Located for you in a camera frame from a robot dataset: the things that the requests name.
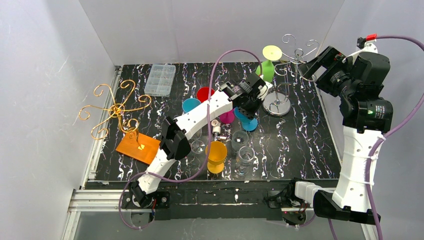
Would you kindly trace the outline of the blue wine glass silver rack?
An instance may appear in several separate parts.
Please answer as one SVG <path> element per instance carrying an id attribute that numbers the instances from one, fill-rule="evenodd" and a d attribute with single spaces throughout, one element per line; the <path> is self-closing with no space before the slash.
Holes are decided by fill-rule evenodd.
<path id="1" fill-rule="evenodd" d="M 247 118 L 239 111 L 237 107 L 234 108 L 234 115 L 241 122 L 241 126 L 245 131 L 253 132 L 257 128 L 258 120 L 256 118 Z"/>

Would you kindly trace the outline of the pink wine glass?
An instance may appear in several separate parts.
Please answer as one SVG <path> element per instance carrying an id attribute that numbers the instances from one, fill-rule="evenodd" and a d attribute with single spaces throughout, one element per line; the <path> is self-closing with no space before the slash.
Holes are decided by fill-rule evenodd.
<path id="1" fill-rule="evenodd" d="M 222 124 L 231 124 L 235 119 L 235 115 L 233 111 L 228 111 L 219 116 L 219 120 Z"/>

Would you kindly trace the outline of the red wine glass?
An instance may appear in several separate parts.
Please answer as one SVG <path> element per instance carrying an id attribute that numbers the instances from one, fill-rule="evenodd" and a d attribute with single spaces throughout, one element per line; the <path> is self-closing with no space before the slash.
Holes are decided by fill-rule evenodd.
<path id="1" fill-rule="evenodd" d="M 196 93 L 196 98 L 201 102 L 205 102 L 208 100 L 209 98 L 209 93 L 211 93 L 211 96 L 215 93 L 215 90 L 213 88 L 209 88 L 207 86 L 205 87 L 201 87 L 197 93 Z"/>

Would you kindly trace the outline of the clear wine glass silver rack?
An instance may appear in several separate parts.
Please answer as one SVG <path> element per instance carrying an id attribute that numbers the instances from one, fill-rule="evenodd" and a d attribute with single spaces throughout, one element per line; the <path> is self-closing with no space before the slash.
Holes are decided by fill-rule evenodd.
<path id="1" fill-rule="evenodd" d="M 249 146 L 241 147 L 236 156 L 235 173 L 238 176 L 245 176 L 248 173 L 249 167 L 252 165 L 254 159 L 255 151 L 253 148 Z"/>

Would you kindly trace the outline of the orange yellow wine glass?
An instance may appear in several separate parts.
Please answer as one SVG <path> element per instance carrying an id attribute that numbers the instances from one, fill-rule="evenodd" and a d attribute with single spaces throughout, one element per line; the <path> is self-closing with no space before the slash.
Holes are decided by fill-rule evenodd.
<path id="1" fill-rule="evenodd" d="M 210 151 L 207 158 L 207 170 L 212 174 L 219 174 L 224 170 L 225 160 L 228 154 L 227 146 L 220 141 L 210 143 Z"/>

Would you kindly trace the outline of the green wine glass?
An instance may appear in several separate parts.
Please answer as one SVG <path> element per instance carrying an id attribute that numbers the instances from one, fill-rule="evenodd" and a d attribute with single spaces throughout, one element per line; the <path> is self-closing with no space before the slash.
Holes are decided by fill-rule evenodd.
<path id="1" fill-rule="evenodd" d="M 265 57 L 260 66 L 255 70 L 258 76 L 263 76 L 265 82 L 271 83 L 275 75 L 275 66 L 273 62 L 281 59 L 283 52 L 276 45 L 267 45 L 262 49 L 262 55 Z"/>

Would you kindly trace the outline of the light blue wine glass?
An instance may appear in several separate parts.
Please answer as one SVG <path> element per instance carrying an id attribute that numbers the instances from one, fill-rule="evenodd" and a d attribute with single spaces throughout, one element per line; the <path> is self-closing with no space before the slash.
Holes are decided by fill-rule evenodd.
<path id="1" fill-rule="evenodd" d="M 197 98 L 188 98 L 182 102 L 182 111 L 183 114 L 190 112 L 199 106 L 201 102 Z"/>

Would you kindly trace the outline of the clear wine glass gold rack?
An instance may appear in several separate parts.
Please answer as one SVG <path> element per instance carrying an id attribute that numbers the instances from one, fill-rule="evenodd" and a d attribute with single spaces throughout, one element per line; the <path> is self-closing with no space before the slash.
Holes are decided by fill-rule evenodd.
<path id="1" fill-rule="evenodd" d="M 194 154 L 201 154 L 205 150 L 206 145 L 202 140 L 202 133 L 203 133 L 203 130 L 202 128 L 200 128 L 198 131 L 196 131 L 193 134 L 191 138 L 190 146 L 191 146 L 191 151 Z"/>

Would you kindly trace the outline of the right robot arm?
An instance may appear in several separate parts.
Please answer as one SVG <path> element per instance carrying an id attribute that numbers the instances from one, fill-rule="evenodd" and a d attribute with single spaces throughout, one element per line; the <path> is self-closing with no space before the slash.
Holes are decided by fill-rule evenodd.
<path id="1" fill-rule="evenodd" d="M 373 185 L 379 152 L 373 149 L 391 129 L 393 106 L 380 97 L 390 71 L 388 57 L 362 49 L 350 56 L 329 46 L 299 66 L 310 78 L 319 68 L 324 73 L 316 86 L 340 99 L 344 149 L 338 183 L 333 192 L 310 181 L 291 181 L 291 198 L 309 204 L 316 216 L 375 225 L 381 217 L 372 210 L 367 187 Z"/>

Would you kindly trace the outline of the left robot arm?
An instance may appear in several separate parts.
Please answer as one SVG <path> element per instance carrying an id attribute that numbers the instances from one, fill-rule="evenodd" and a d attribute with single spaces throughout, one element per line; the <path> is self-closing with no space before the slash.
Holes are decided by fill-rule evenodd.
<path id="1" fill-rule="evenodd" d="M 188 113 L 176 118 L 166 117 L 152 163 L 144 174 L 130 184 L 130 190 L 140 207 L 151 204 L 154 192 L 170 167 L 191 152 L 189 141 L 198 130 L 234 108 L 238 108 L 248 119 L 253 119 L 272 86 L 252 73 L 237 84 L 225 82 L 210 99 Z"/>

